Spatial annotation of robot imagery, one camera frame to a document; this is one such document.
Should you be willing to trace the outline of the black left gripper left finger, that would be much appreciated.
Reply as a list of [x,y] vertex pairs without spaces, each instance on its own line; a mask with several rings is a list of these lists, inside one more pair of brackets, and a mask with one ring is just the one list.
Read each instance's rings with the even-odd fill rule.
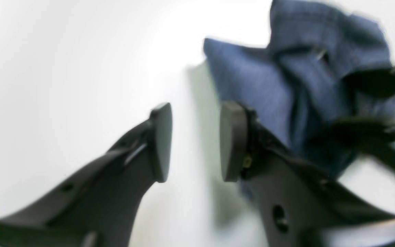
[[144,194],[169,175],[170,103],[39,200],[0,218],[0,247],[127,247]]

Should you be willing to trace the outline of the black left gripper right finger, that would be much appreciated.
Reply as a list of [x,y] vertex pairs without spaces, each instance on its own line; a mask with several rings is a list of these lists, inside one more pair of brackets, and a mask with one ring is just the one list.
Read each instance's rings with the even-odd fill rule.
[[292,153],[252,108],[220,111],[222,177],[252,193],[270,247],[395,247],[395,214]]

